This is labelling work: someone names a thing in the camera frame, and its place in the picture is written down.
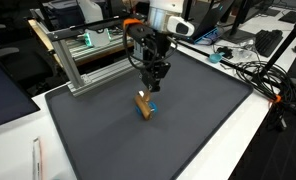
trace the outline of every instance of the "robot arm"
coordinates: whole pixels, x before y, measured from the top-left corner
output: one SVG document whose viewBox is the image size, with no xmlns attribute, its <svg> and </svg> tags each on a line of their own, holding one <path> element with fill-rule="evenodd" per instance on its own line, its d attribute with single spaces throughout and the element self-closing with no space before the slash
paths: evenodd
<svg viewBox="0 0 296 180">
<path fill-rule="evenodd" d="M 79 7 L 85 17 L 85 23 L 92 23 L 103 20 L 101 8 L 91 0 L 77 0 Z M 110 43 L 108 30 L 93 31 L 85 30 L 85 41 L 89 47 L 100 47 Z"/>
<path fill-rule="evenodd" d="M 135 96 L 135 102 L 146 120 L 152 118 L 156 111 L 151 106 L 150 93 L 160 91 L 160 80 L 164 78 L 171 65 L 165 60 L 177 48 L 175 40 L 170 36 L 174 33 L 190 36 L 194 32 L 194 26 L 180 17 L 184 0 L 151 0 L 148 15 L 148 25 L 136 19 L 124 21 L 124 46 L 130 63 L 140 70 L 139 78 L 145 84 L 147 90 L 140 91 Z M 135 50 L 140 49 L 141 57 L 129 54 L 126 44 L 126 35 L 135 41 Z M 171 53 L 167 54 L 171 43 L 176 45 Z M 132 59 L 142 62 L 143 66 L 137 66 Z"/>
</svg>

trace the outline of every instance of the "chair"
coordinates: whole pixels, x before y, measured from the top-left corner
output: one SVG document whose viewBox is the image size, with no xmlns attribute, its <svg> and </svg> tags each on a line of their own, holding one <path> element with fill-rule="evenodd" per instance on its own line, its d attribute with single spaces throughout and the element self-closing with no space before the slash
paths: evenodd
<svg viewBox="0 0 296 180">
<path fill-rule="evenodd" d="M 26 91 L 35 86 L 29 93 L 32 96 L 50 89 L 46 78 L 53 76 L 47 62 L 37 52 L 19 52 L 18 48 L 0 48 L 0 62 L 19 85 Z"/>
</svg>

